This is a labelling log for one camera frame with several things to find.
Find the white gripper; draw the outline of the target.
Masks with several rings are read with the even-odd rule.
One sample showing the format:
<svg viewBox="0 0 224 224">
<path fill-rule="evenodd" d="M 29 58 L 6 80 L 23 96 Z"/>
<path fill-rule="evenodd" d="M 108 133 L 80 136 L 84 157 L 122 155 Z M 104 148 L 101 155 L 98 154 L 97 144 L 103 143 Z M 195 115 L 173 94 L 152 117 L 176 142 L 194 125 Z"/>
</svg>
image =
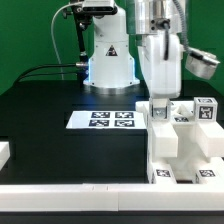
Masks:
<svg viewBox="0 0 224 224">
<path fill-rule="evenodd" d="M 171 102 L 181 92 L 182 47 L 176 34 L 169 35 L 168 59 L 165 54 L 165 34 L 147 35 L 138 47 L 141 72 L 149 90 L 149 114 L 153 120 L 168 120 Z"/>
</svg>

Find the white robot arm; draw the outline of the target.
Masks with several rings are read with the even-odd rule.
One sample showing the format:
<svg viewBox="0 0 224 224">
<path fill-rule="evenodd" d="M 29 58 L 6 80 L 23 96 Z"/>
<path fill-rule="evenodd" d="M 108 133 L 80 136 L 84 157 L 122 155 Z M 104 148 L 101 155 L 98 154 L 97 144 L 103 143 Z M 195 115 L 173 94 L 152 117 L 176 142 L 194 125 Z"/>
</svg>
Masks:
<svg viewBox="0 0 224 224">
<path fill-rule="evenodd" d="M 139 64 L 149 91 L 149 116 L 169 118 L 170 100 L 180 95 L 186 0 L 84 0 L 81 11 L 93 18 L 94 52 L 84 85 L 118 93 L 140 84 Z"/>
</svg>

